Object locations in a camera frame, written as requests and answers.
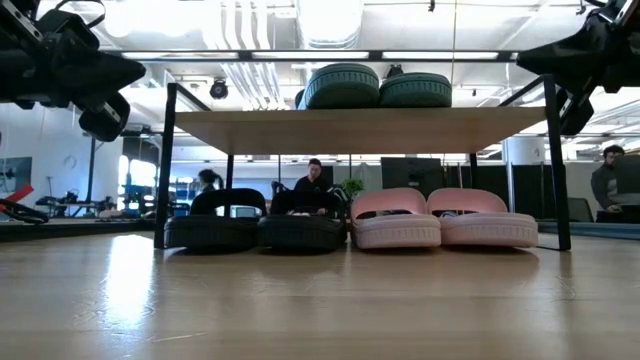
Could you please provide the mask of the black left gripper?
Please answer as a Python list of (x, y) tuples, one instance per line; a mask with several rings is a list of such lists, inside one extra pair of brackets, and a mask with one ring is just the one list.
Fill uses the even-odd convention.
[(14, 98), (49, 107), (74, 104), (82, 111), (82, 130), (99, 141), (113, 141), (126, 127), (131, 112), (119, 91), (144, 74), (145, 67), (134, 60), (100, 51), (73, 51), (23, 73), (14, 86)]

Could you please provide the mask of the teal slide sandal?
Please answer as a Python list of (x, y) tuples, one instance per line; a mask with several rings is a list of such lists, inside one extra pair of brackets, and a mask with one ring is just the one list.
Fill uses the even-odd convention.
[(357, 63), (334, 63), (316, 70), (296, 98), (298, 110), (357, 109), (379, 104), (380, 80)]
[(380, 87), (380, 105), (386, 108), (449, 108), (452, 85), (435, 73), (404, 73), (385, 80)]

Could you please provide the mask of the pink slide sandal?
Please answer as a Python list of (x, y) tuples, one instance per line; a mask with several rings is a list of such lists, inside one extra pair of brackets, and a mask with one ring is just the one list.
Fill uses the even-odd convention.
[(416, 189), (367, 192), (351, 205), (351, 241), (362, 250), (438, 247), (441, 225)]
[(445, 246), (537, 247), (536, 220), (512, 213), (496, 194), (479, 189), (441, 188), (427, 199), (430, 213), (455, 212), (439, 216)]

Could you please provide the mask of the black slide sandal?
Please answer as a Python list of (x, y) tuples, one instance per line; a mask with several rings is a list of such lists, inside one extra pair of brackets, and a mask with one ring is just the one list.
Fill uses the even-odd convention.
[(343, 201), (330, 192), (279, 192), (259, 220), (256, 236), (267, 248), (335, 251), (347, 239)]
[[(259, 215), (232, 217), (218, 215), (220, 207), (246, 206)], [(198, 195), (186, 216), (174, 216), (164, 225), (167, 248), (244, 251), (257, 245), (257, 224), (266, 214), (266, 201), (257, 190), (221, 189)]]

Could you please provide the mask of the cluttered workbench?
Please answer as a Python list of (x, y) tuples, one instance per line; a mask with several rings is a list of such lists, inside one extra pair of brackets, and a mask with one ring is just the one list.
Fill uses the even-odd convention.
[(35, 203), (46, 210), (53, 218), (75, 218), (78, 216), (96, 218), (105, 211), (115, 210), (116, 204), (111, 196), (103, 200), (80, 200), (76, 191), (67, 191), (63, 197), (44, 196)]

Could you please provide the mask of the person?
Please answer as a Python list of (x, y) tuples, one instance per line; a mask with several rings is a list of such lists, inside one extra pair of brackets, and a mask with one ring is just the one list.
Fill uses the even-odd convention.
[(200, 192), (207, 193), (221, 190), (225, 187), (224, 179), (212, 169), (203, 169), (198, 173)]
[(591, 175), (592, 193), (598, 203), (598, 223), (640, 224), (640, 193), (624, 193), (618, 189), (615, 175), (617, 157), (625, 155), (619, 145), (603, 150), (603, 164)]
[(308, 163), (308, 173), (297, 180), (294, 190), (301, 192), (328, 192), (332, 184), (322, 177), (322, 164), (317, 158), (311, 158)]

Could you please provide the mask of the dark monitor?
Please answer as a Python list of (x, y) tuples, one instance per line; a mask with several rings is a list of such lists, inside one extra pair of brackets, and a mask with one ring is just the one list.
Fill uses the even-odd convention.
[(640, 155), (623, 155), (614, 162), (619, 194), (640, 194)]

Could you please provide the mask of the red bar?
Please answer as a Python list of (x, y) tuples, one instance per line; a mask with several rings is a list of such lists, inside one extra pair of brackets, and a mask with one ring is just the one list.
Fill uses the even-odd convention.
[(30, 195), (34, 191), (31, 185), (25, 185), (20, 188), (16, 192), (9, 195), (7, 198), (0, 198), (0, 208), (6, 206), (6, 202), (9, 203), (17, 203), (20, 200), (24, 199), (26, 196)]

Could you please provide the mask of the grey office chair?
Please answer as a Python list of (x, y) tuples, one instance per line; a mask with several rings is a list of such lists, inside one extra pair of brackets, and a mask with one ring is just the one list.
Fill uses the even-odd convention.
[(589, 202), (585, 198), (568, 198), (568, 212), (571, 222), (588, 222), (594, 221), (593, 213)]

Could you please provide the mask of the black overhead light bar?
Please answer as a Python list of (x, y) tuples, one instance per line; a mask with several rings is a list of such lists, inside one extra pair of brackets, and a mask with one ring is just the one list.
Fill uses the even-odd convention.
[(512, 63), (512, 50), (106, 50), (142, 63), (177, 62), (389, 62)]

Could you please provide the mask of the black monitor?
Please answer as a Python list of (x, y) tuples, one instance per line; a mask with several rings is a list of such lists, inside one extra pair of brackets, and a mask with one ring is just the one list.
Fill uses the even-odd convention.
[(439, 159), (383, 157), (381, 172), (384, 189), (409, 187), (428, 198), (445, 187), (445, 172)]

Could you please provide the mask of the green background plant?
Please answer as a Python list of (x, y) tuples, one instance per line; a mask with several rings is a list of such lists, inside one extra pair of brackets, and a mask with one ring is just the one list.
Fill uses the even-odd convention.
[(359, 178), (347, 178), (341, 183), (344, 193), (350, 201), (364, 191), (364, 181)]

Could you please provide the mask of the dark wall picture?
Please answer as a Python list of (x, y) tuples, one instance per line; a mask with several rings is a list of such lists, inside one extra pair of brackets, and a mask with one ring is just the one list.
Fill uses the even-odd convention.
[(31, 184), (31, 157), (0, 158), (0, 193), (14, 193)]

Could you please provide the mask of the black metal rig frame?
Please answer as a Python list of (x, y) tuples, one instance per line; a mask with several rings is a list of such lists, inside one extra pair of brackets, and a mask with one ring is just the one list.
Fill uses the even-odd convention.
[[(640, 241), (640, 224), (570, 222), (572, 236), (587, 236)], [(33, 225), (0, 222), (0, 243), (39, 239), (154, 231), (153, 221), (79, 221), (49, 222)]]

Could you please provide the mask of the wooden shelf with black frame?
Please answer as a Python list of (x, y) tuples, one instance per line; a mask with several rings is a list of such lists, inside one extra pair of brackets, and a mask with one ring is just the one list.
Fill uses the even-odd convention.
[(478, 151), (546, 121), (558, 231), (557, 251), (571, 248), (566, 170), (553, 76), (541, 75), (497, 107), (368, 108), (214, 112), (178, 83), (167, 86), (154, 246), (165, 246), (176, 129), (226, 154), (227, 185), (236, 155), (418, 154)]

